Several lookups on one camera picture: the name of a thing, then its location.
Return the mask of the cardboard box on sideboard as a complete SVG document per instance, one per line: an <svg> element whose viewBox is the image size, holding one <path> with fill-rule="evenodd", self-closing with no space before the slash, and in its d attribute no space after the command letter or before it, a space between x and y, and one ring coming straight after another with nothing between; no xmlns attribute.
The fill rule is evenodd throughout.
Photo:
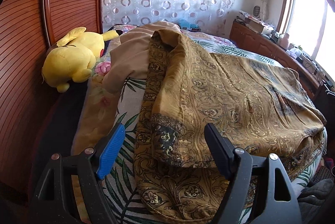
<svg viewBox="0 0 335 224"><path fill-rule="evenodd" d="M268 25L263 22L255 22L254 20L250 20L249 23L246 24L246 26L253 30L256 33L261 33L264 35L269 35L273 32L274 28L271 25Z"/></svg>

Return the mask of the palm leaf bed sheet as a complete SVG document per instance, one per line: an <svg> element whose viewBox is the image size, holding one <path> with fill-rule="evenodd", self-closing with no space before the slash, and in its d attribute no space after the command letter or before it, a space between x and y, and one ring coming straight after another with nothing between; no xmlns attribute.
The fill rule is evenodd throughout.
<svg viewBox="0 0 335 224"><path fill-rule="evenodd" d="M252 54L235 46L217 44L215 42L194 40L210 53L232 54L252 58L265 62L269 65L280 66L279 62L266 58L259 54ZM103 179L103 189L107 202L115 215L116 223L168 223L167 220L160 221L159 217L153 215L145 204L142 203L138 194L133 171L133 158L135 149L136 126L139 119L140 108L145 91L146 77L136 79L127 77L122 83L121 95L117 105L115 123L122 123L125 127L125 139L119 154L115 159L110 175ZM302 189L316 173L317 165L326 150L326 130L321 137L321 145L312 153L310 165L292 180L293 189L298 196Z"/></svg>

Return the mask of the floral blanket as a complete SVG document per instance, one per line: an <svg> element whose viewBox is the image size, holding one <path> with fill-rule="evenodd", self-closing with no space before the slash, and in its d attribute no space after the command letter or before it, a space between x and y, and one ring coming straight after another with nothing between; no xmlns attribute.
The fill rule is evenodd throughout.
<svg viewBox="0 0 335 224"><path fill-rule="evenodd" d="M149 40L156 30L162 28L180 31L174 23L158 21L136 28L125 26L123 34L111 40L106 56L96 64L89 79L84 108L72 144L73 155L94 146L109 133L126 79L147 79Z"/></svg>

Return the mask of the pink bottle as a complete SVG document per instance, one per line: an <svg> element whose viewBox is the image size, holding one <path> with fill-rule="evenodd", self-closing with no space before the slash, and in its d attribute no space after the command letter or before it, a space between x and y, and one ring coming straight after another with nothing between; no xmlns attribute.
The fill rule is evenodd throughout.
<svg viewBox="0 0 335 224"><path fill-rule="evenodd" d="M289 48L289 34L288 33L285 33L281 39L280 39L280 42L279 42L279 46L282 47L283 49L285 50L288 50Z"/></svg>

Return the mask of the golden patterned shirt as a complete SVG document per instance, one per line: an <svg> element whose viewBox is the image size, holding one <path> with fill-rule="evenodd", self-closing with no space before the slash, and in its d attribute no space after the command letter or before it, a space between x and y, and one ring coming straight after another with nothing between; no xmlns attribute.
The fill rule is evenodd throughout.
<svg viewBox="0 0 335 224"><path fill-rule="evenodd" d="M212 123L251 155L276 153L291 180L326 146L326 119L296 71L210 53L160 29L149 42L136 131L135 180L148 210L168 223L208 223L227 187L204 138Z"/></svg>

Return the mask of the window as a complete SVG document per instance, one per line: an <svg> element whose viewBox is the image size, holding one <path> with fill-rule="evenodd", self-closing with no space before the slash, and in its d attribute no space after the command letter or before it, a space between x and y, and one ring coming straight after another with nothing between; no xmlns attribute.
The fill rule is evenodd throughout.
<svg viewBox="0 0 335 224"><path fill-rule="evenodd" d="M278 29L334 78L334 11L326 0L283 0Z"/></svg>

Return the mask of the yellow plush toy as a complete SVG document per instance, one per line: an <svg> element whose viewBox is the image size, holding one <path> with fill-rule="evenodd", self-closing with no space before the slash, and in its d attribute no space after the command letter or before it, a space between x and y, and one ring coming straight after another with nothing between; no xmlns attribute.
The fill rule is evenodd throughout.
<svg viewBox="0 0 335 224"><path fill-rule="evenodd" d="M87 81L97 59L104 53L105 42L121 34L119 30L99 34L87 31L86 27L70 30L48 50L41 69L43 81L59 93L68 90L70 81Z"/></svg>

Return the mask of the wooden louvered wardrobe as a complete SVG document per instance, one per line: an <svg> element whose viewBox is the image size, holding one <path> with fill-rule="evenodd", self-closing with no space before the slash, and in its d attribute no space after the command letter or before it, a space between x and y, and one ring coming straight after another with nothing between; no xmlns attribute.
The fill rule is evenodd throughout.
<svg viewBox="0 0 335 224"><path fill-rule="evenodd" d="M48 48L69 30L102 31L100 0L1 0L1 193L25 200L36 143L58 93L42 81Z"/></svg>

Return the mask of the white tissue bag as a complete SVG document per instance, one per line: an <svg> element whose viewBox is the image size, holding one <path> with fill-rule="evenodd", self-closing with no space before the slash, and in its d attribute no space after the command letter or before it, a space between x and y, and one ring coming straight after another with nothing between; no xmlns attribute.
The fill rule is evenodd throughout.
<svg viewBox="0 0 335 224"><path fill-rule="evenodd" d="M291 49L288 49L286 53L293 59L297 59L298 57L300 57L302 51L297 47L293 47Z"/></svg>

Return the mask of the wooden sideboard cabinet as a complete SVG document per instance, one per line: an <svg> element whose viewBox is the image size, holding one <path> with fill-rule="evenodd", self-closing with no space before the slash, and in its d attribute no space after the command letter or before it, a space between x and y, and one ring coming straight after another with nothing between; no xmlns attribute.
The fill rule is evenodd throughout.
<svg viewBox="0 0 335 224"><path fill-rule="evenodd" d="M319 87L318 81L314 79L312 74L300 62L289 56L279 45L255 33L236 20L233 21L229 39L240 49L272 58L278 61L282 66L297 71L300 83L308 96L311 99L314 98Z"/></svg>

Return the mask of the folded pink beige garment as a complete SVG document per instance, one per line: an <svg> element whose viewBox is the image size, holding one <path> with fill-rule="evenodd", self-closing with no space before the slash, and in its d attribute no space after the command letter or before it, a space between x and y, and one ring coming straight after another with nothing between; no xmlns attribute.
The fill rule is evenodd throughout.
<svg viewBox="0 0 335 224"><path fill-rule="evenodd" d="M180 31L180 28L174 23L158 21L136 27L121 35L120 45L110 51L111 67L102 81L104 89L115 94L121 91L128 77L147 78L149 42L154 32L160 29Z"/></svg>

